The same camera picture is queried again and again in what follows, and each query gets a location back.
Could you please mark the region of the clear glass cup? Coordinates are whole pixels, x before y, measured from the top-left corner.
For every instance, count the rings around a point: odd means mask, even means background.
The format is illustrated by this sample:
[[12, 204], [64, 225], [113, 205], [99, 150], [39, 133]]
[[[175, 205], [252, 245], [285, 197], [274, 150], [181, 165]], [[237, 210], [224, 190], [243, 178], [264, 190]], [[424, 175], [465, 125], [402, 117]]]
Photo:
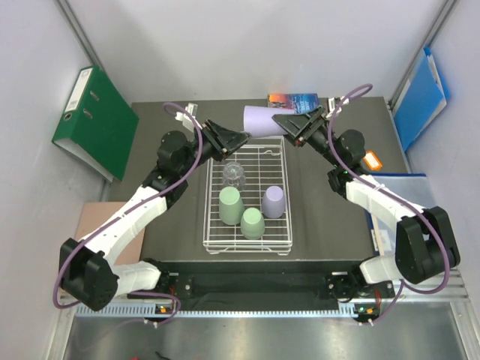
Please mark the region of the clear glass cup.
[[244, 167], [235, 161], [230, 161], [223, 166], [222, 180], [224, 187], [233, 187], [242, 191], [246, 184]]

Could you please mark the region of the tall green cup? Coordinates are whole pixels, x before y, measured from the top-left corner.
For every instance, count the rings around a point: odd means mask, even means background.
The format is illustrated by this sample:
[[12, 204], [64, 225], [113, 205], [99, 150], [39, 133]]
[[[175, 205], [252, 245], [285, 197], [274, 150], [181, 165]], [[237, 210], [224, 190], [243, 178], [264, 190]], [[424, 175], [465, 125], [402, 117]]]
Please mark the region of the tall green cup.
[[226, 225], [234, 226], [241, 222], [245, 210], [239, 190], [224, 187], [219, 194], [219, 216]]

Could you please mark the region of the tall purple cup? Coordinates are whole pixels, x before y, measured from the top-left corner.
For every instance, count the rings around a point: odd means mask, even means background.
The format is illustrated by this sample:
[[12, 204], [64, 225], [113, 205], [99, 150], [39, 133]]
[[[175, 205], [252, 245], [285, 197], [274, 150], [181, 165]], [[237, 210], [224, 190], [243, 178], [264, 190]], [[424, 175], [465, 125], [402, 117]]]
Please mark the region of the tall purple cup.
[[274, 121], [274, 115], [292, 115], [291, 109], [262, 106], [246, 106], [243, 114], [243, 129], [253, 138], [282, 136], [285, 131]]

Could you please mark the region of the short purple cup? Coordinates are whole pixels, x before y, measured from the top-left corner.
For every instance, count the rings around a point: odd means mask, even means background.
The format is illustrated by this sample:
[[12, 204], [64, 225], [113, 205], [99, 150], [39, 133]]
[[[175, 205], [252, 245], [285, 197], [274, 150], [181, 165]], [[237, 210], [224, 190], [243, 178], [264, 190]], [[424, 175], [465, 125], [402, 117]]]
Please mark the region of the short purple cup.
[[262, 198], [262, 212], [267, 218], [280, 218], [286, 208], [286, 198], [282, 187], [270, 186]]

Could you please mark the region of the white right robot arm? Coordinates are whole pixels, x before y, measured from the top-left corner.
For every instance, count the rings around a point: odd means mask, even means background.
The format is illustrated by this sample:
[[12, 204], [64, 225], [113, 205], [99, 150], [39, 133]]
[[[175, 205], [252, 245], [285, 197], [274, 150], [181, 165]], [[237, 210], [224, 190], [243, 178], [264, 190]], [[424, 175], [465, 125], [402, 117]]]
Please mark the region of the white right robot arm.
[[273, 121], [294, 146], [310, 145], [334, 168], [331, 189], [378, 218], [395, 232], [394, 253], [366, 259], [349, 279], [351, 290], [369, 296], [378, 283], [404, 279], [419, 284], [461, 261], [447, 212], [409, 202], [380, 184], [362, 166], [365, 138], [349, 129], [329, 134], [329, 120], [318, 108], [306, 114], [275, 114]]

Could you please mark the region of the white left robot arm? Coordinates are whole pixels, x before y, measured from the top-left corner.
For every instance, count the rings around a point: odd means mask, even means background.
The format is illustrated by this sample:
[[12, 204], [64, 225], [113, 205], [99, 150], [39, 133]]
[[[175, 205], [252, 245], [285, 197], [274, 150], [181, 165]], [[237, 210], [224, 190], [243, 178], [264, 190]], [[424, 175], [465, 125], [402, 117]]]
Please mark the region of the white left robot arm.
[[117, 265], [116, 260], [147, 225], [180, 199], [197, 167], [210, 159], [228, 158], [250, 138], [248, 132], [228, 130], [211, 120], [195, 127], [193, 139], [179, 130], [166, 133], [154, 169], [134, 195], [96, 230], [62, 244], [55, 288], [93, 311], [102, 310], [116, 296], [138, 291], [165, 296], [170, 279], [156, 265], [147, 261]]

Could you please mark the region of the short green cup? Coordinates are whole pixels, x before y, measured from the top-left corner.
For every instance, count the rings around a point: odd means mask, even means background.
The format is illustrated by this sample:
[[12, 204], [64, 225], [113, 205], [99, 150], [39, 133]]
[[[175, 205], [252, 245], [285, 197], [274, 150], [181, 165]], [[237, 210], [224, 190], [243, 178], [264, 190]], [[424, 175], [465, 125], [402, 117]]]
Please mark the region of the short green cup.
[[261, 239], [265, 232], [265, 220], [257, 208], [247, 208], [241, 217], [241, 234], [250, 240]]

